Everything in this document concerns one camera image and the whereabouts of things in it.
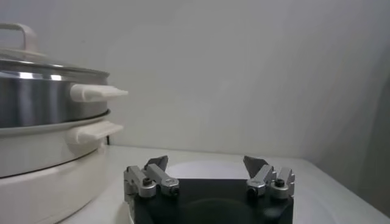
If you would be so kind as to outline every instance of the bolt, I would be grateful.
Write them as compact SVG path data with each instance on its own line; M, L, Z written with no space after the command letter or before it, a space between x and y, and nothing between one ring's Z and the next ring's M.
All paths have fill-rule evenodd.
M178 188L172 188L170 190L170 193L171 193L172 196L176 197L176 196L179 196L180 190Z
M248 188L246 194L249 198L257 198L257 190L253 187Z
M174 179L167 179L167 180L165 180L165 183L172 184L172 183L175 183L175 180Z
M285 186L285 181L282 179L276 179L275 180L275 187L284 187Z
M144 178L143 180L142 180L142 185L143 186L149 186L149 185L151 185L152 184L152 180L149 178L149 177L147 177L147 178Z

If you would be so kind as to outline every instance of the white table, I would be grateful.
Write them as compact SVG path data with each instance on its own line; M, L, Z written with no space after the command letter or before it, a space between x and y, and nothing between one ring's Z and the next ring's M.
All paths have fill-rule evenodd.
M202 169L213 173L202 178L248 178L242 155L139 149L111 146L107 149L108 186L84 208L61 224L131 223L124 202L122 173L129 165L142 167L149 158L168 155L167 172L174 177L199 178ZM385 224L390 219L350 192L316 166L303 159L264 158L278 170L292 168L296 175L294 223Z

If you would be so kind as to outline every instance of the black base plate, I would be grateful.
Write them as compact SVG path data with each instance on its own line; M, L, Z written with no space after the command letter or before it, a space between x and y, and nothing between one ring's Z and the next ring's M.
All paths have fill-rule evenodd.
M247 197L246 180L179 179L177 198L134 198L135 224L292 224L294 199Z

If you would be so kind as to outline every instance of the pot handle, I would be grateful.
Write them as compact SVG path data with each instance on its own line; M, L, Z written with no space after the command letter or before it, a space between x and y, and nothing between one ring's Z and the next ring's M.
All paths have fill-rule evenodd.
M100 121L98 123L84 125L68 130L66 133L66 142L77 145L86 144L88 142L100 140L122 129L122 125L114 124L109 121Z
M0 29L22 31L23 50L33 53L37 52L37 35L30 27L20 23L0 23Z
M70 90L71 98L75 102L103 102L128 94L128 91L106 85L74 84Z

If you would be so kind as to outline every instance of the white wall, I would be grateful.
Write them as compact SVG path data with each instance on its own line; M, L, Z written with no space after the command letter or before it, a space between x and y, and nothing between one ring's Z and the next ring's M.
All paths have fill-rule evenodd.
M388 0L2 0L42 52L111 72L119 145L304 157L355 190Z

